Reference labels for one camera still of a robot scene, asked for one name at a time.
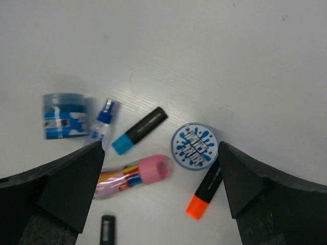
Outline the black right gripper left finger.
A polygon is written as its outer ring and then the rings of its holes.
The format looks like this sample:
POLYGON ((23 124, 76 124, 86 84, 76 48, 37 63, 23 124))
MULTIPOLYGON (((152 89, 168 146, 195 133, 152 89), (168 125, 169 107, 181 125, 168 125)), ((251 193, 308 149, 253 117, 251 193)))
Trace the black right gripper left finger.
POLYGON ((75 244, 83 232, 105 153, 96 141, 1 179, 1 244, 75 244))

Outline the orange cap black highlighter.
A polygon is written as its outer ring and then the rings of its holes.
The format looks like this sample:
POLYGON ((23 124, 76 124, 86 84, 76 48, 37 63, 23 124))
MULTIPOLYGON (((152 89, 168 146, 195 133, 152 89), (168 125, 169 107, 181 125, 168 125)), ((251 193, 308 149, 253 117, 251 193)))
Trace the orange cap black highlighter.
POLYGON ((210 166, 202 182, 192 197, 186 213, 196 220, 200 220, 212 201, 216 191, 222 183, 222 173, 219 158, 210 166))

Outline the blue cap black highlighter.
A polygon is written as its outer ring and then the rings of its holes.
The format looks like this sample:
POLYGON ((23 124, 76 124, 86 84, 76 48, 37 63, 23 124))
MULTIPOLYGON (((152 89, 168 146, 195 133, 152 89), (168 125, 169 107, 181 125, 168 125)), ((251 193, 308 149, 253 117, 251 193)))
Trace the blue cap black highlighter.
POLYGON ((156 129, 162 122, 168 118, 162 107, 156 107, 124 134, 118 137, 111 145, 118 155, 127 153, 131 148, 137 145, 143 138, 156 129))

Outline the blue slime jar printed lid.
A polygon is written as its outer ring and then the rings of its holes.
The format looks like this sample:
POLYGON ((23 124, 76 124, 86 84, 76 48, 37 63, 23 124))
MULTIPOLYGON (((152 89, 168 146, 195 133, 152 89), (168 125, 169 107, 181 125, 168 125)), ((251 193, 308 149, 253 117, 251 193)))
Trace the blue slime jar printed lid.
POLYGON ((210 167, 217 160, 218 144, 212 127, 188 123, 175 131, 170 147, 174 160, 180 166, 198 171, 210 167))

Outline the pink cap clear tube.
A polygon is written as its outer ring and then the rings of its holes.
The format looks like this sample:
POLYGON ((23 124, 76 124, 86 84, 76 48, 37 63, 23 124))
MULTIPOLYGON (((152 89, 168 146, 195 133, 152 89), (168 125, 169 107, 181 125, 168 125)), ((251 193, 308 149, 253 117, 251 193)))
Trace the pink cap clear tube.
POLYGON ((94 192, 95 200, 110 198, 135 186, 150 185, 165 180, 170 174, 171 159, 153 155, 124 165, 101 171, 94 192))

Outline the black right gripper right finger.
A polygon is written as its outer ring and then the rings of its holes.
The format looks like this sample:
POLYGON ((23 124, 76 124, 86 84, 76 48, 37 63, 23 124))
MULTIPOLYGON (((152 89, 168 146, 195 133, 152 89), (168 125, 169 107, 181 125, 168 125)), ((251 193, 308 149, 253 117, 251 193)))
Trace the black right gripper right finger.
POLYGON ((326 244, 326 186, 219 143, 219 162, 242 244, 326 244))

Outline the pink cap black highlighter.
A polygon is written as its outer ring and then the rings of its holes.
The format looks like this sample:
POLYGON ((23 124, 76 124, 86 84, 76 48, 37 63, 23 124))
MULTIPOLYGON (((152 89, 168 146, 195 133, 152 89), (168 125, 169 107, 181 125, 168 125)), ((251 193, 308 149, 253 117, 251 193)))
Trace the pink cap black highlighter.
POLYGON ((104 215, 101 218, 100 245, 115 245, 116 217, 104 215))

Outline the clear spray bottle blue cap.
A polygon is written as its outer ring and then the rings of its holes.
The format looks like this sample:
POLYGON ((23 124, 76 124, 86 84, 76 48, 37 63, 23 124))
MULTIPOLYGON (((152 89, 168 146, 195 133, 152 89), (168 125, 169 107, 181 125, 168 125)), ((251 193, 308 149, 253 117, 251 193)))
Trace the clear spray bottle blue cap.
POLYGON ((115 100, 107 99, 97 118, 91 124, 85 144, 100 141, 102 149, 107 151, 115 131, 115 121, 118 114, 120 103, 115 100))

